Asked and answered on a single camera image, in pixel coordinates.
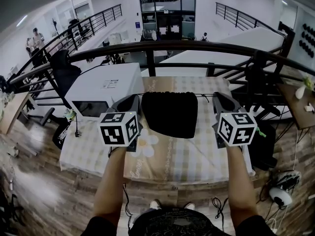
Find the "shoe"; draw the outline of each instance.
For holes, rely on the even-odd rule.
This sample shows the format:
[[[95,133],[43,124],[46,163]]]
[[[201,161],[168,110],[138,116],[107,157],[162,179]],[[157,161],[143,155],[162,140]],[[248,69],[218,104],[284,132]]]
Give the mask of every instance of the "shoe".
[[[184,209],[195,210],[195,204],[188,203],[187,205],[185,205]]]
[[[151,201],[150,208],[155,209],[155,210],[161,209],[161,204],[160,204],[159,200],[154,199],[153,201]]]

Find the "ceiling light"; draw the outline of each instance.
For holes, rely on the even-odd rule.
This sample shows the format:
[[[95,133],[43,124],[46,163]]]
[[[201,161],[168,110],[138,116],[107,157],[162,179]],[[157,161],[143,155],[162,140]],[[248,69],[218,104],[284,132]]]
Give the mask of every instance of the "ceiling light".
[[[21,24],[27,17],[28,17],[28,16],[25,15],[25,16],[20,20],[20,22],[16,25],[16,27],[19,27],[20,24]]]

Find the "black sleeve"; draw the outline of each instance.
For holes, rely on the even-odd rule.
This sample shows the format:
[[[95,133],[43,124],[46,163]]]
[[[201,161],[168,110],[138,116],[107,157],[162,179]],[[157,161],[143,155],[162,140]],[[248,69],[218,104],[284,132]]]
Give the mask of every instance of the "black sleeve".
[[[116,236],[116,232],[117,228],[111,222],[102,217],[94,217],[89,221],[88,226],[81,236]]]
[[[244,220],[235,230],[236,236],[276,236],[261,216]]]

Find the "white vase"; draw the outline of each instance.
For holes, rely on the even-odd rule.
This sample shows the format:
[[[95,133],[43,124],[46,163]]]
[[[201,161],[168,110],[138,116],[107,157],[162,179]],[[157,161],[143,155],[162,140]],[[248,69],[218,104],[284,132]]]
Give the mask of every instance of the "white vase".
[[[305,85],[301,86],[296,92],[295,92],[295,97],[298,99],[301,99],[304,95],[305,91]]]

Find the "checkered tablecloth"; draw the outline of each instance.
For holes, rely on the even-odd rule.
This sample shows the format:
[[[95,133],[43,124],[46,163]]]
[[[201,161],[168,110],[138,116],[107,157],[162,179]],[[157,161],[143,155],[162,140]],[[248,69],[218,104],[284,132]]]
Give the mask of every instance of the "checkered tablecloth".
[[[228,81],[216,77],[147,77],[146,91],[194,92],[211,94],[215,91],[231,95]],[[195,136],[179,139],[159,134],[144,126],[138,137],[136,152],[128,152],[124,176],[132,180],[154,183],[211,183],[228,180],[226,149],[218,149],[212,125],[216,119],[212,98],[198,98]],[[101,143],[95,121],[80,122],[80,138],[74,137],[72,123],[60,157],[61,168],[79,168],[101,176],[108,157],[108,148]],[[243,155],[250,175],[254,174],[247,148]]]

